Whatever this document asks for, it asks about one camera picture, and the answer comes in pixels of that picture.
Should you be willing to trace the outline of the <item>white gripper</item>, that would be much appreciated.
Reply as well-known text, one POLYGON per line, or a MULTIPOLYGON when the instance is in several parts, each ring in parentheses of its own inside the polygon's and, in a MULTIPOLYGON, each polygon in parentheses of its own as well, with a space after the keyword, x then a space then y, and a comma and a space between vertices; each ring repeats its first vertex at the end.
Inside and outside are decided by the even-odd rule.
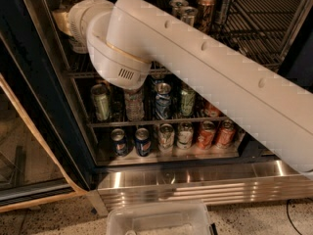
POLYGON ((54 10, 52 16, 58 29, 72 36, 72 50, 78 54, 86 54, 88 24, 97 15, 111 11, 112 8, 113 3, 108 0, 83 0, 75 4, 69 12, 65 9, 54 10))

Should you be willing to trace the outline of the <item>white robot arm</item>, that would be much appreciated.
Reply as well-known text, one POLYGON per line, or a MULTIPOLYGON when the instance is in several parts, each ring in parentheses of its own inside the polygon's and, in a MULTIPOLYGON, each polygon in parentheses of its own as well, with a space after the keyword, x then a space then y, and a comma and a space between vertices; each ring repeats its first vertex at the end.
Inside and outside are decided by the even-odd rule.
POLYGON ((54 16, 100 77, 141 87, 157 61, 313 179, 313 94, 143 0, 83 0, 54 16))

